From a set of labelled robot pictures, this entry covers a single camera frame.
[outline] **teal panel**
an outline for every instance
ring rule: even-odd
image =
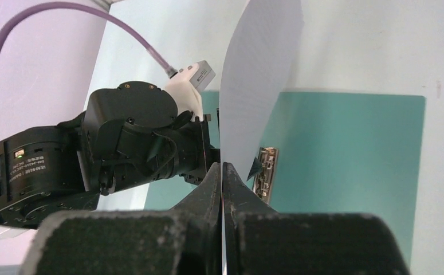
[[[203,105],[218,146],[218,93],[204,93]],[[271,206],[378,215],[409,263],[424,111],[419,96],[282,93],[261,141],[280,149]],[[170,208],[192,189],[181,178],[153,183],[146,208]]]

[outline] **purple cable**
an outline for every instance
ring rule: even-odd
[[[170,66],[168,62],[166,62],[166,60],[163,59],[163,57],[151,46],[151,44],[149,44],[139,33],[137,33],[133,28],[129,27],[126,23],[101,10],[97,10],[93,7],[84,6],[76,3],[67,3],[67,2],[44,3],[32,6],[16,14],[0,30],[0,53],[2,47],[4,46],[4,42],[6,41],[7,36],[14,29],[14,27],[16,27],[17,24],[19,24],[21,21],[30,17],[33,14],[37,14],[45,10],[54,10],[54,9],[69,9],[69,10],[84,11],[86,13],[93,14],[103,19],[106,19],[111,23],[114,23],[115,25],[127,31],[136,40],[138,40],[146,48],[149,54],[156,60],[156,62],[158,62],[158,64],[161,65],[161,67],[163,67],[164,71],[168,74],[168,77],[171,77],[174,73],[176,73],[176,70],[172,66]]]

